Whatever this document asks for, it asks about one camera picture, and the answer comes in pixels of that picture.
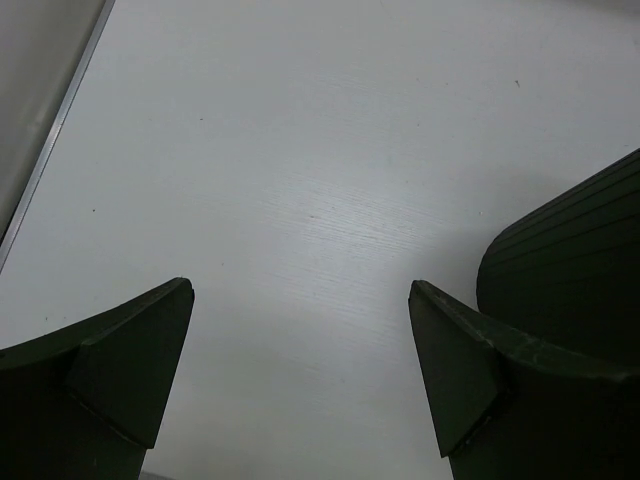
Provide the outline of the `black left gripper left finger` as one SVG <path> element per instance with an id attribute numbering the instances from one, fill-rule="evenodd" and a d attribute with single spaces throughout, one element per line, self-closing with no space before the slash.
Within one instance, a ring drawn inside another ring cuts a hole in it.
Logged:
<path id="1" fill-rule="evenodd" d="M 136 479 L 160 430 L 195 301 L 174 278 L 1 352 L 4 479 Z"/>

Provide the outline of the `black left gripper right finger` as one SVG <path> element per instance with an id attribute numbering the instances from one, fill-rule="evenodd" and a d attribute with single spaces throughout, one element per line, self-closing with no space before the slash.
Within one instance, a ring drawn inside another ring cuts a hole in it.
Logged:
<path id="1" fill-rule="evenodd" d="M 546 342 L 416 280 L 410 322 L 457 479 L 635 479 L 639 371 Z"/>

